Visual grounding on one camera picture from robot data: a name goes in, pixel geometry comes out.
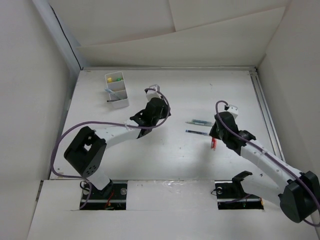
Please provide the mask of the red pen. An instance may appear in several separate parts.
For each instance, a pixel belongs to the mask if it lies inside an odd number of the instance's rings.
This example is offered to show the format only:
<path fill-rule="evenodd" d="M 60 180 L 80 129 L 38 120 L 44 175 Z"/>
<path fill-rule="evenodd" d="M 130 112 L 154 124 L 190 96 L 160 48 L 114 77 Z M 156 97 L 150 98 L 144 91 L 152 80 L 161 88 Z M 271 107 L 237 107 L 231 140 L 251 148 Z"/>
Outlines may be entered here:
<path fill-rule="evenodd" d="M 217 148 L 217 140 L 216 140 L 214 137 L 211 138 L 210 148 L 211 148 L 212 150 L 214 150 L 214 151 L 215 151 L 216 148 Z"/>

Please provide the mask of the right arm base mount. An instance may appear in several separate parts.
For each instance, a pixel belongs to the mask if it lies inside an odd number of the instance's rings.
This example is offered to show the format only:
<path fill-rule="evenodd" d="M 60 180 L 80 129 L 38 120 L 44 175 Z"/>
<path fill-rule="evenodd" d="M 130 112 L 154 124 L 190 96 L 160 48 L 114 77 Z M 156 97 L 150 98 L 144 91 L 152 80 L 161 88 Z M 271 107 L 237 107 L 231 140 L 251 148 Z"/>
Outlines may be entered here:
<path fill-rule="evenodd" d="M 219 210 L 264 210 L 260 197 L 246 193 L 242 181 L 251 176 L 249 171 L 243 171 L 231 180 L 215 180 L 211 195 L 216 196 Z"/>

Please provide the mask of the dark blue pen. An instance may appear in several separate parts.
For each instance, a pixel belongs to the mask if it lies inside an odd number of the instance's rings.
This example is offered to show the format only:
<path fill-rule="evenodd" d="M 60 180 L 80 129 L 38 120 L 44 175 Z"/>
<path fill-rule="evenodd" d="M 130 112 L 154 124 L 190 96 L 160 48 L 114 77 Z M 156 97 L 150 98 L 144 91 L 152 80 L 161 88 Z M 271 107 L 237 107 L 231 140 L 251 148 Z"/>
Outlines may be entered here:
<path fill-rule="evenodd" d="M 196 134 L 196 135 L 202 135 L 202 136 L 209 136 L 207 132 L 202 132 L 202 131 L 196 131 L 196 130 L 185 130 L 186 133 L 191 133 L 191 134 Z"/>

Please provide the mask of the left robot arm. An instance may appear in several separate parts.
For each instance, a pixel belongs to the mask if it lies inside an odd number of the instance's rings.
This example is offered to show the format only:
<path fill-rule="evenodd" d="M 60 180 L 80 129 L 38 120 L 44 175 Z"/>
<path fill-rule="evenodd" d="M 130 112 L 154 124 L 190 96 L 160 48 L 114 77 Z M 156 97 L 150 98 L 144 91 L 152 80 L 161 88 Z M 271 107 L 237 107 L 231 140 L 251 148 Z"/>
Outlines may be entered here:
<path fill-rule="evenodd" d="M 88 126 L 81 128 L 63 156 L 81 177 L 91 182 L 98 197 L 107 198 L 111 194 L 113 181 L 99 169 L 105 150 L 144 137 L 159 120 L 170 115 L 168 103 L 163 98 L 153 97 L 145 109 L 129 118 L 126 126 L 116 125 L 98 130 Z"/>

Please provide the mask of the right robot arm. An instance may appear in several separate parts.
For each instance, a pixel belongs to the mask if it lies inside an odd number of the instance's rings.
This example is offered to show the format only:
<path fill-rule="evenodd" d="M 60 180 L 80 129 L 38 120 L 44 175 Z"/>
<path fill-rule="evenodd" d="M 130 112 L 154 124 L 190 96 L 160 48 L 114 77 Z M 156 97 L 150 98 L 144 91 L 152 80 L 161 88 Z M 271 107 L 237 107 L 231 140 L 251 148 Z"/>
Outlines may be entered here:
<path fill-rule="evenodd" d="M 275 205 L 295 223 L 320 209 L 320 183 L 312 172 L 302 172 L 277 158 L 263 147 L 247 130 L 240 130 L 234 114 L 229 111 L 217 113 L 209 135 L 221 140 L 228 149 L 250 161 L 277 185 L 258 193 Z"/>

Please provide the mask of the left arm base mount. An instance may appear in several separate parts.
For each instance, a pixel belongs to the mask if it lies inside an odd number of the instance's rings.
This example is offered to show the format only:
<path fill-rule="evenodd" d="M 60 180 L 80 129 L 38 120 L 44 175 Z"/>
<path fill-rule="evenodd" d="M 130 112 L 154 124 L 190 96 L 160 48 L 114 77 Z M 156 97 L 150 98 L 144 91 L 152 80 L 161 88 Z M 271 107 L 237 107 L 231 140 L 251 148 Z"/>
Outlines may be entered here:
<path fill-rule="evenodd" d="M 82 211 L 124 211 L 127 208 L 128 181 L 113 181 L 106 192 L 91 188 L 87 182 L 79 184 L 82 193 L 79 209 Z"/>

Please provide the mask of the black pen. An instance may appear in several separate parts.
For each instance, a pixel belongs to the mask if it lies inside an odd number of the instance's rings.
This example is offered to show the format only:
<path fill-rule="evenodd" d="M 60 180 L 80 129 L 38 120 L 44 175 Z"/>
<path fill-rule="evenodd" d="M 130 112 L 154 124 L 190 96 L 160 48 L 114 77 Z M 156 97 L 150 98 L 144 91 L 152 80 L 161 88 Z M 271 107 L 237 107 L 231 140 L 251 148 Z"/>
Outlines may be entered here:
<path fill-rule="evenodd" d="M 121 99 L 110 99 L 107 100 L 107 103 L 114 103 L 114 102 L 119 102 Z"/>

